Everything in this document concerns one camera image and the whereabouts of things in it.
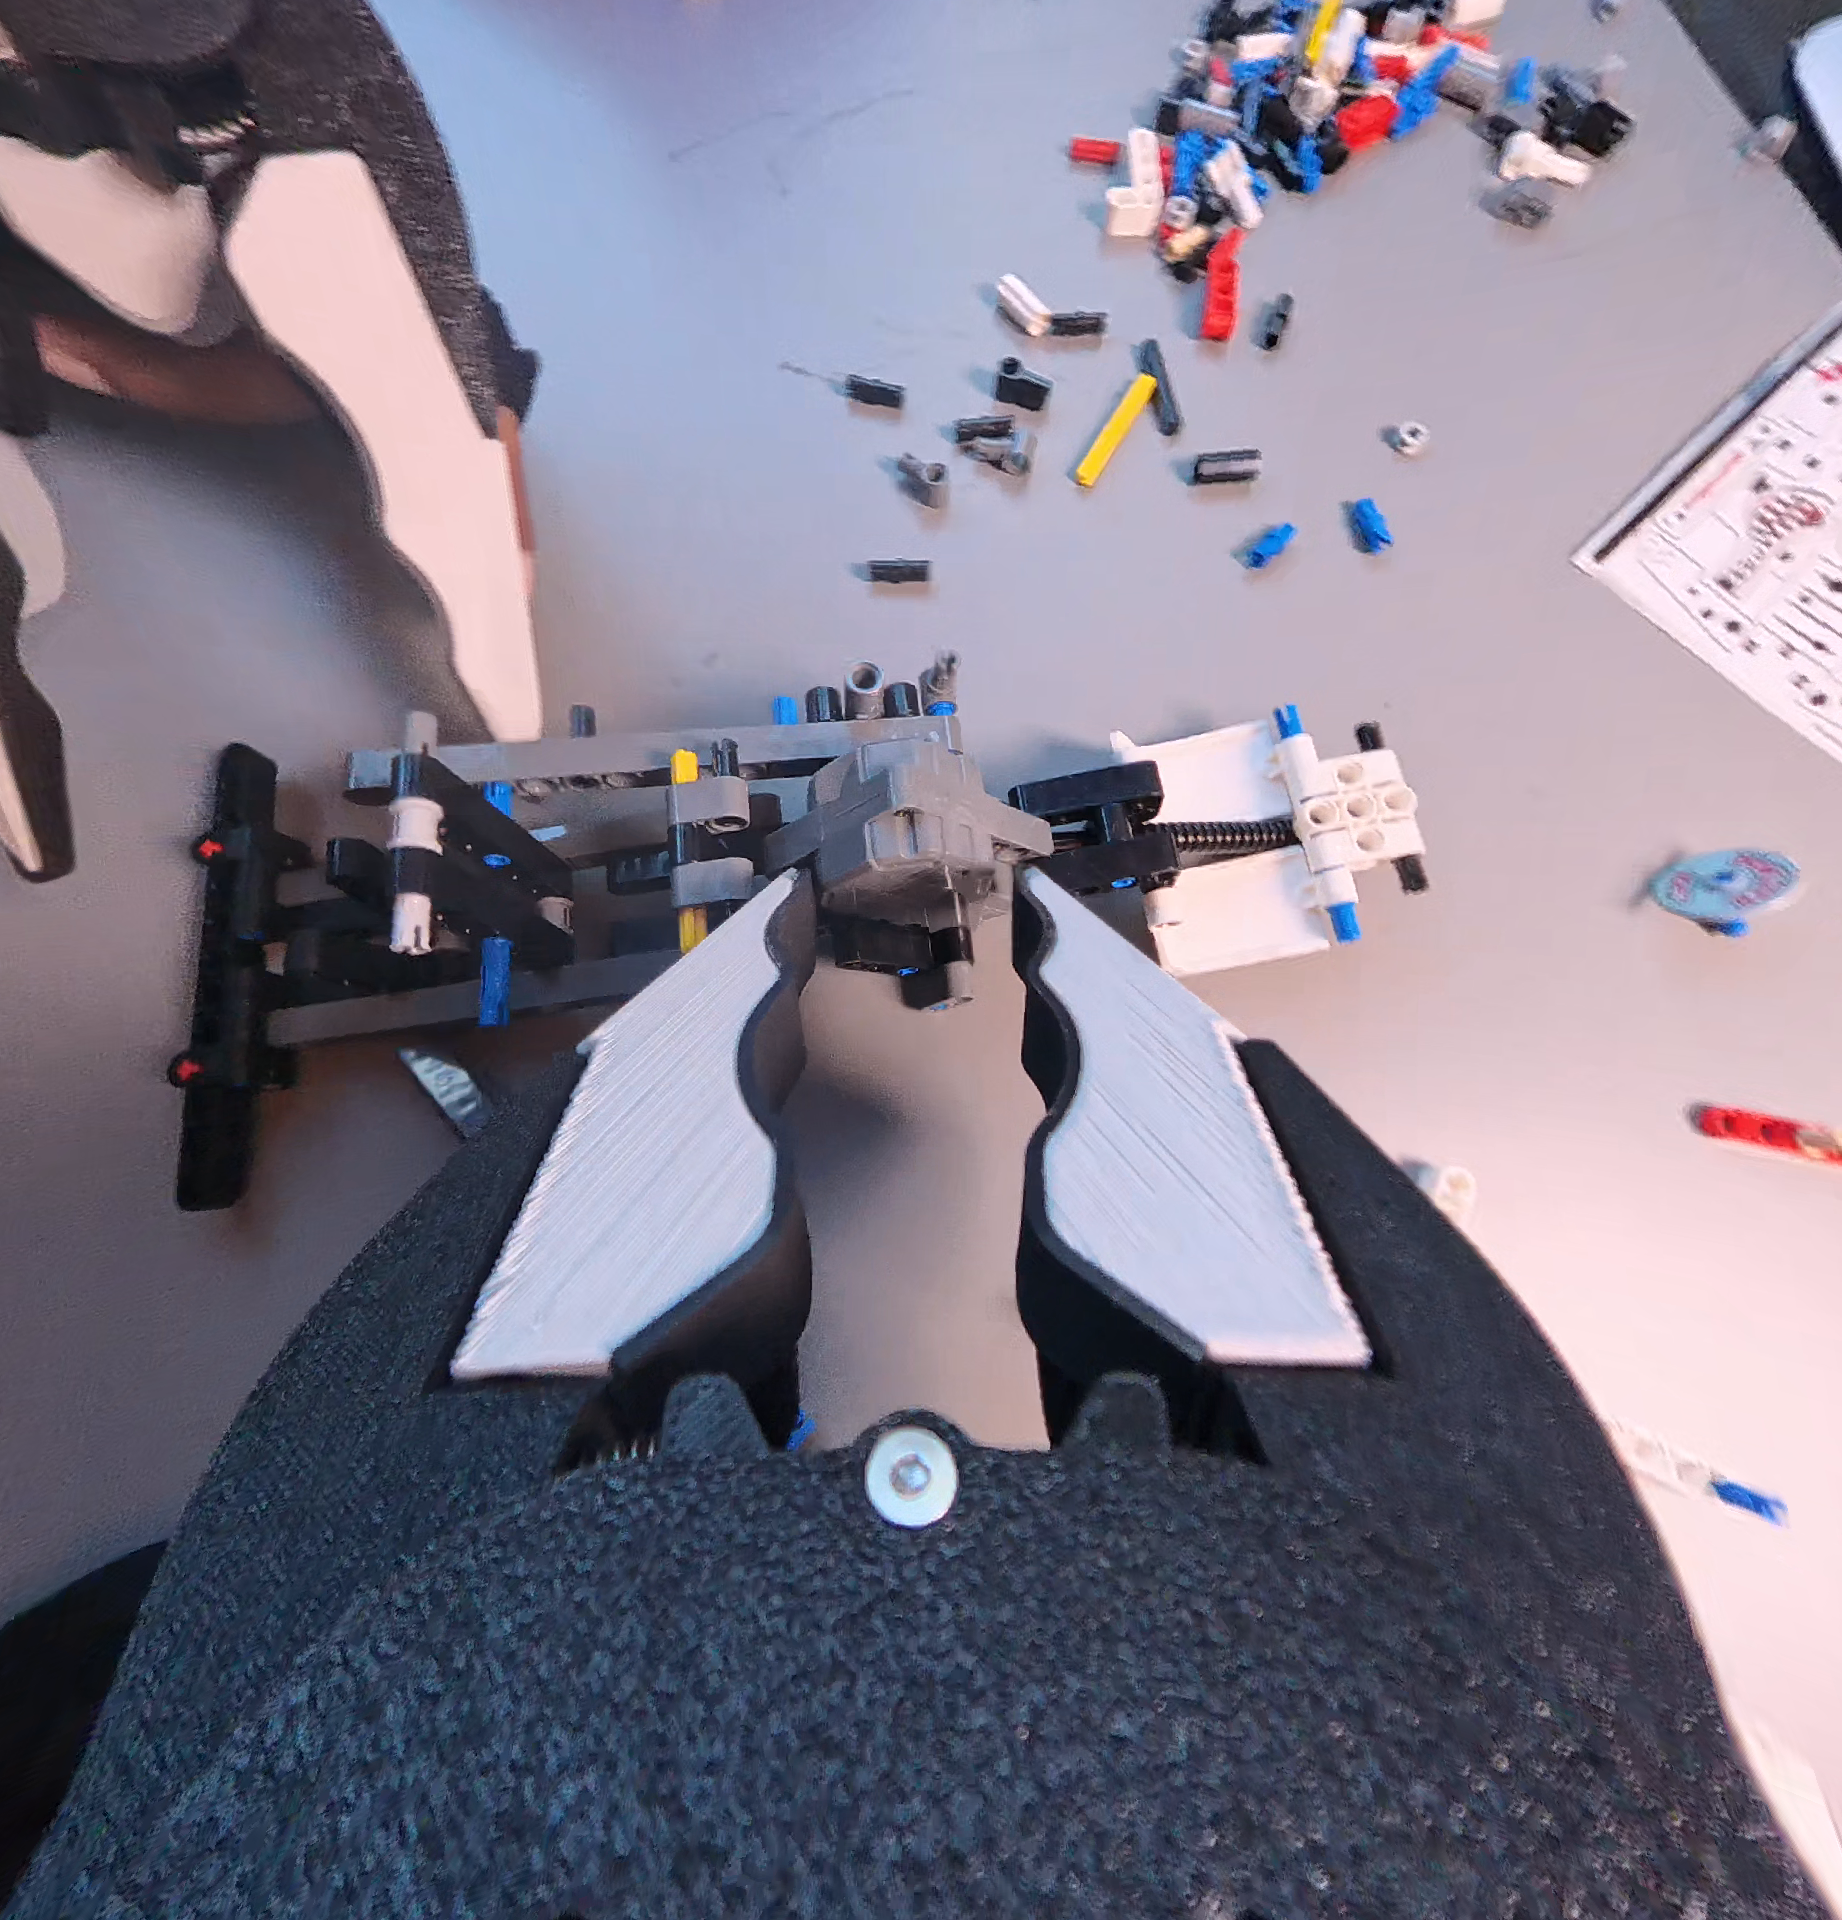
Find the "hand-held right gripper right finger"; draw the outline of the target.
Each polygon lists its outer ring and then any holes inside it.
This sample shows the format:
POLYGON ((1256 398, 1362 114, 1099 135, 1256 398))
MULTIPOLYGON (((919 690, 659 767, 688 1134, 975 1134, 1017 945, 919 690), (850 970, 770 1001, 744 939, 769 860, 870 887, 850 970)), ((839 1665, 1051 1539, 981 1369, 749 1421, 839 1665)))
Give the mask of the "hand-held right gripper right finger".
POLYGON ((1244 1371, 1362 1372, 1370 1341, 1243 1033, 1052 876, 1012 898, 1027 1159, 1015 1299, 1055 1446, 1109 1376, 1189 1449, 1258 1449, 1244 1371))

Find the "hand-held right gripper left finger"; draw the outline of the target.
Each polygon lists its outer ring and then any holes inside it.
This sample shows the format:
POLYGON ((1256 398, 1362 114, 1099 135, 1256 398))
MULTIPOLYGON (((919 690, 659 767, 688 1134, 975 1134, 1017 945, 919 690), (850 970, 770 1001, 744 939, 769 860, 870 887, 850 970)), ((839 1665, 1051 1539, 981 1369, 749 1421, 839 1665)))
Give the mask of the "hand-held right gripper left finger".
POLYGON ((789 872, 580 1045, 453 1385, 600 1386, 627 1438, 681 1381, 726 1376, 791 1445, 812 1252, 784 1110, 815 960, 812 881, 789 872))

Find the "toy brick vehicle chassis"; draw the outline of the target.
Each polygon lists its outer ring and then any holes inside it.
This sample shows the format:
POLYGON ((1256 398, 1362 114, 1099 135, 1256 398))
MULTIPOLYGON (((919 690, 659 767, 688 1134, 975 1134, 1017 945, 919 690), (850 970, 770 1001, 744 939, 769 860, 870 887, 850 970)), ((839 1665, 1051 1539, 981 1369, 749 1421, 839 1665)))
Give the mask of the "toy brick vehicle chassis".
POLYGON ((441 744, 414 712, 401 744, 349 757, 346 798, 381 829, 324 853, 285 833, 276 764, 228 744, 191 848, 177 1207, 244 1198, 262 1096, 306 1048, 627 1002, 779 879, 812 883, 837 967, 914 1009, 969 997, 979 926, 1023 869, 1146 900, 1179 979, 1358 942, 1376 871, 1430 887, 1418 795, 1376 723, 1333 755, 1294 706, 1116 734, 1103 764, 1001 797, 964 747, 958 664, 896 682, 857 662, 736 731, 599 733, 575 708, 566 736, 441 744))

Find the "grey desk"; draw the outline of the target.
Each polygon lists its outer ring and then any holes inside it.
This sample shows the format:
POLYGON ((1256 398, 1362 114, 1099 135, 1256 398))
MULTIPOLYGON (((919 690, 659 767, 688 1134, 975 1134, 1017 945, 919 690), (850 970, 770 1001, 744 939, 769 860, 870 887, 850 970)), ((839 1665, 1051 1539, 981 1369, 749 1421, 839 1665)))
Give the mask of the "grey desk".
MULTIPOLYGON (((1628 147, 1541 231, 1480 206, 1443 114, 1244 242, 1244 315, 1110 242, 1079 135, 1136 123, 1192 5, 381 5, 485 281, 543 357, 524 475, 557 728, 766 719, 853 661, 960 652, 997 788, 1299 705, 1376 720, 1430 891, 1362 942, 1201 991, 1396 1161, 1460 1164, 1475 1237, 1615 1422, 1787 1502, 1772 1527, 1646 1489, 1726 1692, 1820 1781, 1842 1839, 1842 1171, 1696 1139, 1724 1102, 1842 1127, 1842 767, 1572 566, 1751 375, 1842 300, 1842 253, 1739 147, 1676 17, 1511 5, 1509 59, 1622 63, 1628 147), (1001 276, 1099 340, 1031 340, 1001 276), (1157 339, 1149 408, 1072 471, 1157 339), (1052 378, 1004 408, 1004 357, 1052 378), (842 378, 901 382, 901 412, 842 378), (956 419, 1037 436, 1029 476, 956 419), (1384 429, 1421 420, 1399 458, 1384 429), (1253 487, 1191 484, 1258 449, 1253 487), (898 483, 947 465, 944 510, 898 483), (1370 497, 1392 550, 1353 547, 1370 497), (1293 522, 1266 570, 1238 552, 1293 522), (930 560, 872 586, 863 564, 930 560), (1646 900, 1685 853, 1778 853, 1747 939, 1646 900)), ((0 1625, 185 1509, 281 1345, 429 1183, 453 1132, 390 1045, 312 1056, 246 1201, 173 1202, 214 755, 346 831, 344 757, 407 708, 474 739, 339 433, 214 431, 66 398, 30 453, 69 547, 29 662, 64 733, 79 867, 0 853, 0 1625)))

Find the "person's left hand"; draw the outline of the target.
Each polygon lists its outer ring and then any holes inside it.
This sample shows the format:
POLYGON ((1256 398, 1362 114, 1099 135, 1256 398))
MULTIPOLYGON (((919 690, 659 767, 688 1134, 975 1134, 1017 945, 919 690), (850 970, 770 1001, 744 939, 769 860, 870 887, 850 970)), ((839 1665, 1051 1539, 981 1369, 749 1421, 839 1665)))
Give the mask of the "person's left hand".
POLYGON ((282 427, 317 420, 322 402, 262 339, 237 334, 188 346, 115 318, 34 318, 45 372, 64 385, 169 420, 282 427))

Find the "white bent toy brick beam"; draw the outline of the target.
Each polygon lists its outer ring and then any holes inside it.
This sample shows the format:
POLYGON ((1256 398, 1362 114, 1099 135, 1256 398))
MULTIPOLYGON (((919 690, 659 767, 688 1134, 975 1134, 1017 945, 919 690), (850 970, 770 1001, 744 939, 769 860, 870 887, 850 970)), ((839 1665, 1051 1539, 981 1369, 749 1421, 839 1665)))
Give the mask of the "white bent toy brick beam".
POLYGON ((1628 1476, 1638 1482, 1688 1500, 1726 1507, 1776 1528, 1793 1522, 1791 1509, 1781 1497, 1724 1474, 1704 1457, 1676 1446, 1650 1428, 1606 1418, 1603 1431, 1628 1476))

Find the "red thin toy brick plate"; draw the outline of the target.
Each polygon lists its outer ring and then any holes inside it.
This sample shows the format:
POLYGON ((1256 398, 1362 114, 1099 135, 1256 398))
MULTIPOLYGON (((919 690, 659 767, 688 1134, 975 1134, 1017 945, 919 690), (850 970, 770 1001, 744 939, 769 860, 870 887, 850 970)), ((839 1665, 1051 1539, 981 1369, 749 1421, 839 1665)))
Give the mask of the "red thin toy brick plate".
POLYGON ((1842 1171, 1842 1127, 1701 1102, 1686 1110, 1706 1141, 1842 1171))

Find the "round blue printed disc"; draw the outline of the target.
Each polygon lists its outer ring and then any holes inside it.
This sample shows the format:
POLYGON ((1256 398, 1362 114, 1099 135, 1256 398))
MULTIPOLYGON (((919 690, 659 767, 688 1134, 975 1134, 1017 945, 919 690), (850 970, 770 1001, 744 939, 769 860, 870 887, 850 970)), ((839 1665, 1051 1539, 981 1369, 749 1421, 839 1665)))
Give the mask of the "round blue printed disc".
POLYGON ((1798 863, 1767 848, 1683 853, 1652 875, 1645 898, 1703 932, 1744 941, 1803 887, 1798 863))

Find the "yellow toy brick axle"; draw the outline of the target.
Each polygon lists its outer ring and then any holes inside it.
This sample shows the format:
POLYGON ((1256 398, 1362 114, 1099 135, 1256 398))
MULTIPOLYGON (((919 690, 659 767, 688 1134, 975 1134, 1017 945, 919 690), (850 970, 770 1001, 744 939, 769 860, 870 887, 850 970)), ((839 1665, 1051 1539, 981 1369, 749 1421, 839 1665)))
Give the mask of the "yellow toy brick axle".
POLYGON ((1077 489, 1091 491, 1099 484, 1122 445, 1127 445, 1135 424, 1149 412, 1157 395, 1158 380, 1149 370, 1141 370, 1127 385, 1071 471, 1071 480, 1077 489))

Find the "white printed sticker sheet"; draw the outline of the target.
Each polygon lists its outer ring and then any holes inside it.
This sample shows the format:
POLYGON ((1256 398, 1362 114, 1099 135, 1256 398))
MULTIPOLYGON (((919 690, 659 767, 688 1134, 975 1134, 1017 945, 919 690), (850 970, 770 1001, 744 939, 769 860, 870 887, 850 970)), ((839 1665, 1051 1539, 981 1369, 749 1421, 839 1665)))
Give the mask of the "white printed sticker sheet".
POLYGON ((1656 465, 1572 564, 1842 768, 1842 303, 1656 465))

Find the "pile of small toy bricks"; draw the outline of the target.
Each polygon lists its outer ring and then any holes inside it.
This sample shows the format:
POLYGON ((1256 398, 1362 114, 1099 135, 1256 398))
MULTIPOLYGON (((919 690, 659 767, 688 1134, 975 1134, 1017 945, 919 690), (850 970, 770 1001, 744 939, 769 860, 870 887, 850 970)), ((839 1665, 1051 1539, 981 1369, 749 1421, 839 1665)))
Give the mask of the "pile of small toy bricks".
POLYGON ((1483 211, 1543 227, 1636 131, 1622 63, 1509 59, 1506 5, 1205 5, 1173 52, 1149 120, 1103 171, 1109 240, 1146 245, 1179 281, 1205 281, 1224 229, 1256 232, 1273 196, 1306 201, 1358 158, 1441 116, 1485 151, 1483 211))

